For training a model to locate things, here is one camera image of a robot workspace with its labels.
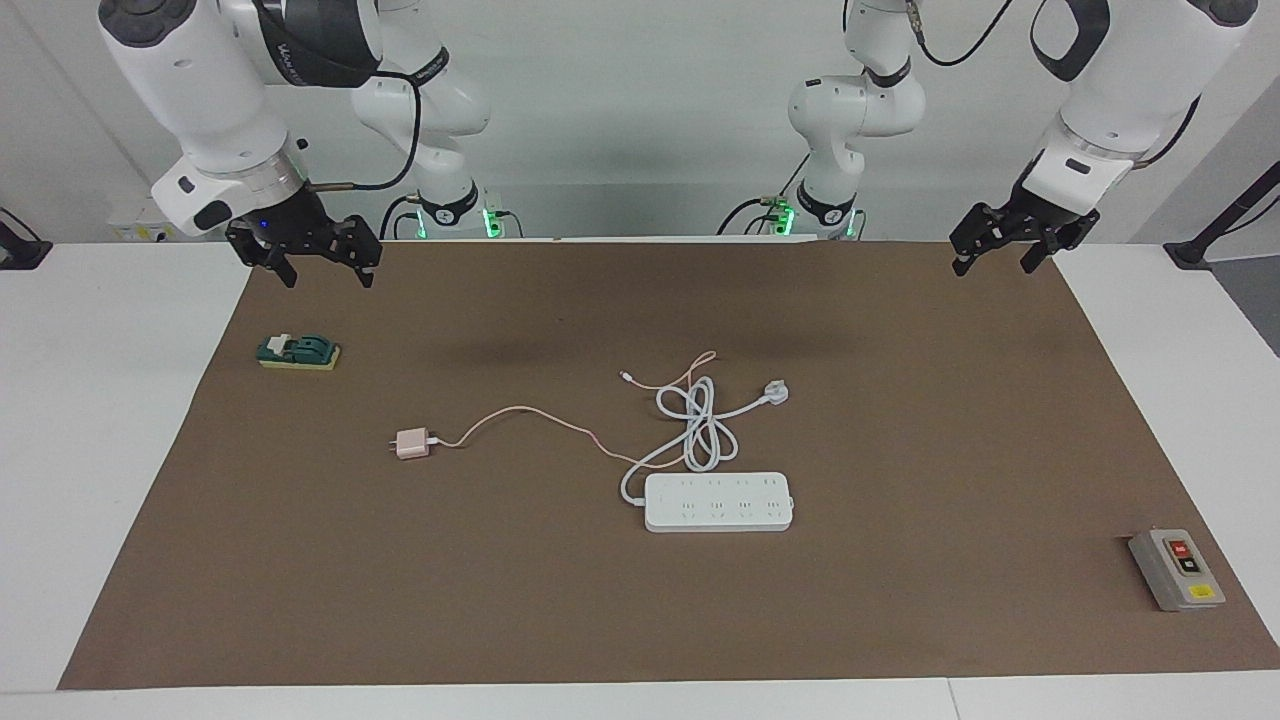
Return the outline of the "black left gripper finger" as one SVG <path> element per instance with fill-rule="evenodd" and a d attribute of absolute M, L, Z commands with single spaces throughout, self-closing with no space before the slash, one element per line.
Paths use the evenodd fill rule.
<path fill-rule="evenodd" d="M 1020 259 L 1025 273 L 1034 273 L 1041 264 L 1056 252 L 1076 249 L 1100 220 L 1098 211 L 1076 218 L 1064 225 L 1047 225 L 1034 222 L 1027 229 L 1030 246 Z"/>
<path fill-rule="evenodd" d="M 1005 208 L 992 208 L 986 202 L 970 208 L 950 232 L 950 243 L 955 252 L 952 260 L 955 275 L 965 275 L 979 256 L 1011 242 L 1005 232 L 1007 217 Z"/>

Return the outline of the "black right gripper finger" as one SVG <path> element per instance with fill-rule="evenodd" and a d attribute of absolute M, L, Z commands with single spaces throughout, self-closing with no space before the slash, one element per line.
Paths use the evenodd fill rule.
<path fill-rule="evenodd" d="M 381 252 L 380 240 L 361 215 L 330 224 L 330 261 L 352 269 L 366 290 L 372 287 Z"/>
<path fill-rule="evenodd" d="M 296 287 L 297 272 L 288 259 L 285 245 L 259 238 L 243 222 L 230 222 L 225 228 L 225 240 L 246 266 L 264 268 L 285 287 Z"/>

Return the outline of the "white power strip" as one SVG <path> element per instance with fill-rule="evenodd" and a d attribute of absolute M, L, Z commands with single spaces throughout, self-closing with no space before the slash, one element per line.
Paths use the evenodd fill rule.
<path fill-rule="evenodd" d="M 655 473 L 645 479 L 643 511 L 653 533 L 785 532 L 794 497 L 777 471 Z"/>

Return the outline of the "white box yellow labels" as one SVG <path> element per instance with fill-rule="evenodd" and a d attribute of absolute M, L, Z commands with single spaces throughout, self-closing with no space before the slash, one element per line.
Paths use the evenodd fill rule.
<path fill-rule="evenodd" d="M 202 234 L 187 234 L 172 223 L 151 197 L 114 202 L 108 225 L 122 242 L 186 243 L 204 241 Z"/>

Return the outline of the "black angled stand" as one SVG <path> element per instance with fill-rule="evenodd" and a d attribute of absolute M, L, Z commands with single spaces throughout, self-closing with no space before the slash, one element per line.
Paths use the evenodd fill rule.
<path fill-rule="evenodd" d="M 1280 160 L 1276 160 L 1192 240 L 1164 243 L 1165 252 L 1179 269 L 1208 272 L 1211 266 L 1204 256 L 1210 247 L 1224 236 L 1266 217 L 1280 204 L 1280 193 L 1276 192 L 1279 186 Z"/>

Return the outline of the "grey on-off button box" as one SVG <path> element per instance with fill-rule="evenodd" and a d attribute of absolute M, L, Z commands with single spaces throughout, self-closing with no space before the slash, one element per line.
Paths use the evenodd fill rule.
<path fill-rule="evenodd" d="M 1216 609 L 1226 596 L 1185 529 L 1152 528 L 1126 541 L 1139 571 L 1164 612 Z"/>

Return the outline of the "brown table mat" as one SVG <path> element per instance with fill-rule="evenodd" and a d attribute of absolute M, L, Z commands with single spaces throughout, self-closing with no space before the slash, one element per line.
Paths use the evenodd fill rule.
<path fill-rule="evenodd" d="M 255 272 L 64 689 L 1203 673 L 1280 646 L 1057 269 L 937 243 L 397 243 L 371 288 Z M 269 369 L 269 336 L 340 346 Z M 625 465 L 699 354 L 781 533 L 657 534 Z M 1126 541 L 1185 529 L 1226 596 L 1158 609 Z"/>

